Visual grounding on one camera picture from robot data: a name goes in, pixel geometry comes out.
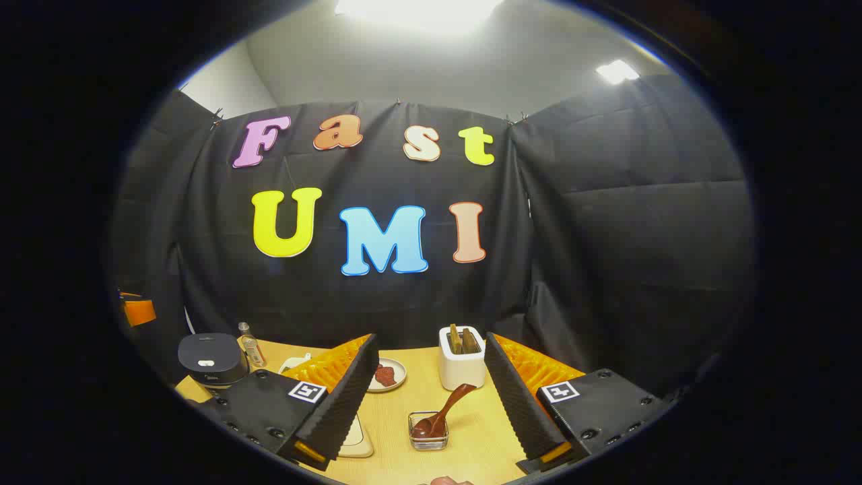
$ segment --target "plate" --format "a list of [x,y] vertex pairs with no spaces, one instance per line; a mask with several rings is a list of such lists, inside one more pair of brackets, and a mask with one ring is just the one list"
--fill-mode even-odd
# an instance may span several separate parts
[[362,429],[359,415],[353,416],[353,423],[350,425],[350,431],[347,432],[347,438],[344,438],[344,443],[341,445],[338,456],[345,458],[365,458],[373,454],[374,447],[372,446],[372,441]]
[[383,384],[377,382],[377,379],[372,377],[372,383],[368,385],[369,393],[385,393],[386,391],[391,391],[392,389],[404,384],[404,381],[407,380],[407,369],[399,361],[380,357],[380,365],[395,369],[395,384],[392,384],[389,387],[384,387]]
[[283,364],[281,364],[281,368],[278,370],[278,373],[281,374],[287,368],[295,368],[297,365],[304,363],[308,360],[311,360],[310,352],[306,352],[305,356],[303,357],[291,357],[285,360]]

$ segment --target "food on plate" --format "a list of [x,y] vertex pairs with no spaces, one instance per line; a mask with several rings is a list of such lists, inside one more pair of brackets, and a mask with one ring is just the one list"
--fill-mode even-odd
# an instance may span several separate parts
[[353,359],[359,353],[359,348],[368,340],[371,334],[354,338],[334,349],[327,350],[317,357],[297,365],[295,368],[285,369],[281,375],[296,379],[298,381],[311,382],[318,386],[325,386],[332,393],[335,386],[344,377],[344,374],[353,363]]
[[374,379],[383,384],[384,387],[395,386],[395,369],[378,364],[378,369],[374,372]]

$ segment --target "spoon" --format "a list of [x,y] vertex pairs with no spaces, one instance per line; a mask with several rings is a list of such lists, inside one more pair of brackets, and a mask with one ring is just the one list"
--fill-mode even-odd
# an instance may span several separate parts
[[475,388],[476,386],[473,386],[472,384],[461,384],[456,387],[455,390],[449,394],[449,399],[446,400],[446,404],[443,406],[443,409],[440,409],[438,413],[430,418],[425,418],[416,423],[416,425],[413,426],[413,431],[410,432],[410,436],[413,438],[442,438],[443,434],[446,432],[446,413],[449,412],[449,409],[451,409],[459,399],[463,398],[467,393]]

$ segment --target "letter u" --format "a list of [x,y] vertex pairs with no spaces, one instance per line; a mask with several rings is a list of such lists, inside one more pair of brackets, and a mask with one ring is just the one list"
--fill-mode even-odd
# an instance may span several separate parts
[[284,192],[254,194],[254,245],[261,253],[274,258],[290,258],[302,253],[311,244],[315,230],[315,201],[322,194],[318,188],[304,187],[290,195],[297,202],[297,232],[289,239],[278,237],[275,231],[278,204],[284,200]]

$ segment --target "black backdrop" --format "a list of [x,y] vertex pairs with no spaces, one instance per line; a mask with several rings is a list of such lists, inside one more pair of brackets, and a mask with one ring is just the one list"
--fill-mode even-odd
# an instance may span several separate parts
[[[319,124],[339,114],[359,116],[363,141],[315,149]],[[232,167],[246,125],[283,116],[291,125],[260,164]],[[437,161],[404,155],[403,132],[414,124],[438,130]],[[472,126],[494,138],[489,166],[464,155],[458,132]],[[440,327],[469,324],[666,394],[719,351],[751,282],[740,162],[706,106],[671,76],[608,86],[514,125],[421,104],[281,107],[215,127],[208,120],[159,157],[160,176],[147,179],[156,180],[153,212],[136,227],[159,314],[151,325],[182,330],[162,332],[165,349],[187,332],[183,306],[196,331],[235,334],[247,321],[260,338],[319,347],[368,332],[383,348],[433,346]],[[290,193],[306,186],[323,194],[312,243],[291,258],[263,254],[252,196],[284,192],[277,233],[288,236],[297,218]],[[484,207],[487,256],[458,264],[448,207],[465,201]],[[343,275],[339,212],[368,207],[385,229],[402,205],[426,210],[428,270]],[[151,360],[177,367],[172,353]]]
[[129,152],[110,228],[110,266],[116,284],[125,292],[152,298],[157,317],[132,328],[123,322],[121,327],[169,382],[186,376],[175,352],[169,350],[176,349],[190,332],[184,324],[178,258],[171,252],[174,230],[165,220],[172,197],[166,198],[165,191],[184,190],[184,176],[176,174],[173,160],[196,130],[216,119],[181,91],[167,96]]

